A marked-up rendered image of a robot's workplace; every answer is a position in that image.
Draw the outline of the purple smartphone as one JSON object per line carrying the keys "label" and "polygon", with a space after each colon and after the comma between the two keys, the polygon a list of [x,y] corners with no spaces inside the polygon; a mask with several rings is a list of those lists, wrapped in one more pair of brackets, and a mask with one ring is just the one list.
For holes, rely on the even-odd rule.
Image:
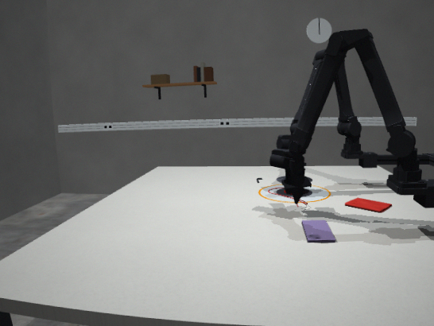
{"label": "purple smartphone", "polygon": [[326,220],[302,220],[308,243],[335,243],[335,237]]}

